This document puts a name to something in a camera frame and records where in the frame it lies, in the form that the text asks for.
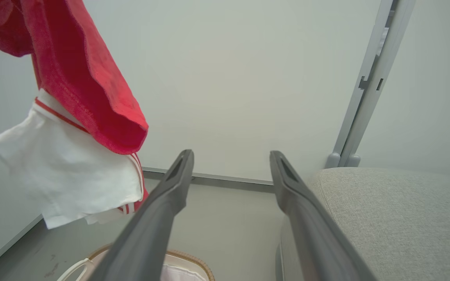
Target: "gray fabric surface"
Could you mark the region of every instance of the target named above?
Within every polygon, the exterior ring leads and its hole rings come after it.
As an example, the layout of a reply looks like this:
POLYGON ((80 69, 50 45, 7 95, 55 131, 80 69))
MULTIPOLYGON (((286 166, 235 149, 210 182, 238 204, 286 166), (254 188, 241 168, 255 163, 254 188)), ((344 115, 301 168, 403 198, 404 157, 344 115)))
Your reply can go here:
POLYGON ((334 168, 307 185, 379 280, 450 280, 450 176, 334 168))

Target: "pink fabric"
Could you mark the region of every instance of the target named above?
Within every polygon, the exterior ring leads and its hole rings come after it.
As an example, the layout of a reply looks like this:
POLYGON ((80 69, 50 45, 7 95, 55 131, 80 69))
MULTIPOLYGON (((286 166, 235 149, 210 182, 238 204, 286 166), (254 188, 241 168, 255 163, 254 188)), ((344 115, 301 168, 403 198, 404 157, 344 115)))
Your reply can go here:
POLYGON ((94 139, 138 151, 148 125, 81 0, 0 0, 0 50, 32 54, 38 87, 94 139))

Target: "white cloth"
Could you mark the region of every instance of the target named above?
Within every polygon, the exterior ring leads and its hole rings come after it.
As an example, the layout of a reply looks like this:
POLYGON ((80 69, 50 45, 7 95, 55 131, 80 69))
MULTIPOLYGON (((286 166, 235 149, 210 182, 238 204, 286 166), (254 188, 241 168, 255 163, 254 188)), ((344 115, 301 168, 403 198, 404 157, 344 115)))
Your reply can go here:
POLYGON ((181 267, 172 265, 162 265, 161 281, 205 281, 205 279, 197 274, 181 267))
POLYGON ((0 134, 1 159, 38 201, 48 228, 105 211, 88 222, 112 219, 143 197, 138 157, 113 153, 83 130, 41 89, 28 117, 0 134))

